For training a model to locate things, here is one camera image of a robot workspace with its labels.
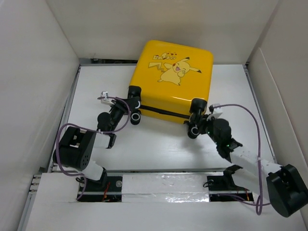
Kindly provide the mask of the yellow suitcase with grey lining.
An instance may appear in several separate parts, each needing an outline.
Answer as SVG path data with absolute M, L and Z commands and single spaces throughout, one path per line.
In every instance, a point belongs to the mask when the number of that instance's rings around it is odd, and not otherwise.
M 207 108 L 214 56 L 210 51 L 150 40 L 138 59 L 128 87 L 141 106 L 130 119 L 133 125 L 148 116 L 184 124 L 191 114 Z

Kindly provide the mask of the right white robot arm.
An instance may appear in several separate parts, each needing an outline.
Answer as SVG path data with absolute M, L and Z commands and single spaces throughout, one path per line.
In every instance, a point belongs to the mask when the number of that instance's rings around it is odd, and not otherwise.
M 232 164 L 222 177 L 227 189 L 241 184 L 254 192 L 258 191 L 256 207 L 261 208 L 263 199 L 266 199 L 285 218 L 308 204 L 308 188 L 297 168 L 291 164 L 283 166 L 270 162 L 261 158 L 260 153 L 251 154 L 232 137 L 228 121 L 219 118 L 217 113 L 192 114 L 186 123 L 190 138 L 208 135 L 215 143 L 218 154 Z

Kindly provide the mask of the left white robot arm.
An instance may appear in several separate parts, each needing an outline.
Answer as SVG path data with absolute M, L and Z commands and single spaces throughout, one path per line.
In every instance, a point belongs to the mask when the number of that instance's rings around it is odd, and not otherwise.
M 107 171 L 92 159 L 95 146 L 111 149 L 116 141 L 116 128 L 124 115 L 132 119 L 133 113 L 141 106 L 139 96 L 129 96 L 127 99 L 111 98 L 109 112 L 100 113 L 97 117 L 97 129 L 86 129 L 73 124 L 63 126 L 66 129 L 61 138 L 57 138 L 53 161 L 60 169 L 70 167 L 76 170 L 78 176 L 84 177 L 82 183 L 89 181 L 91 186 L 102 191 L 107 186 Z

